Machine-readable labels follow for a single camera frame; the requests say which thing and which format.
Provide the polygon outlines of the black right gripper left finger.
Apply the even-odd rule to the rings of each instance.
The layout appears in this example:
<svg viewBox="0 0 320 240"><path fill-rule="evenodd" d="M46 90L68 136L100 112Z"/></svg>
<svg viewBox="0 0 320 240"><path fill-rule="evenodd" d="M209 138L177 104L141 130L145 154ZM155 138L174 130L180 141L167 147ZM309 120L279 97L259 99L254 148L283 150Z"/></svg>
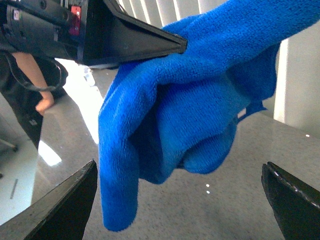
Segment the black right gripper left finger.
<svg viewBox="0 0 320 240"><path fill-rule="evenodd" d="M81 240L97 191L91 160L0 227L2 240Z"/></svg>

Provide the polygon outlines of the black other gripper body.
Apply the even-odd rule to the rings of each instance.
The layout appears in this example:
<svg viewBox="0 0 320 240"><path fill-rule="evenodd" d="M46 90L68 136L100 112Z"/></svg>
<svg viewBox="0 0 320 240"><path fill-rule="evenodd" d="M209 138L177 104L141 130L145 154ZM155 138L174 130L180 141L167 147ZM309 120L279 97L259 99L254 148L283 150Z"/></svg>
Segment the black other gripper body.
<svg viewBox="0 0 320 240"><path fill-rule="evenodd" d="M86 0L2 0L0 49L84 61Z"/></svg>

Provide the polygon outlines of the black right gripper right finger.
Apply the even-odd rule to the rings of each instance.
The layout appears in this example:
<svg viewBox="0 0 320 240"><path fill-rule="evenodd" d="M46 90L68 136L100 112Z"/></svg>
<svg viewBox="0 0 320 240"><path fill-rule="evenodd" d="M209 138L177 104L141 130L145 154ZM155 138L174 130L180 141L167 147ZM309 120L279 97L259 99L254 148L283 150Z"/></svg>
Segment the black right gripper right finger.
<svg viewBox="0 0 320 240"><path fill-rule="evenodd" d="M273 162L262 165L261 183L286 240L320 238L320 192Z"/></svg>

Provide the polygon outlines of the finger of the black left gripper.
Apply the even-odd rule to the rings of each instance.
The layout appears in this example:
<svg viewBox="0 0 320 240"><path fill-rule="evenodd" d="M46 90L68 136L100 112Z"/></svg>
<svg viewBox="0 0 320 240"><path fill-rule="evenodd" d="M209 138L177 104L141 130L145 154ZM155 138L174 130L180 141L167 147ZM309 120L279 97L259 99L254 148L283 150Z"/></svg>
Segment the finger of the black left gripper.
<svg viewBox="0 0 320 240"><path fill-rule="evenodd" d="M85 0L82 3L82 63L116 66L182 54L183 37L128 15L115 0Z"/></svg>

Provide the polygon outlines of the bystander's hand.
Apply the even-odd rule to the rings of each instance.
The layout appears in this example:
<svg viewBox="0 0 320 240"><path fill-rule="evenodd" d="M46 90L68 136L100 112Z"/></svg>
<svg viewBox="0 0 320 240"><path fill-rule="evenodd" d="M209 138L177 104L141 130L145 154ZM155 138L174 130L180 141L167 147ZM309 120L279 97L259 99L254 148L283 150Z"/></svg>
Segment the bystander's hand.
<svg viewBox="0 0 320 240"><path fill-rule="evenodd" d="M42 99L35 106L35 110L43 116L45 111L51 108L55 104L53 95L48 91L40 92Z"/></svg>

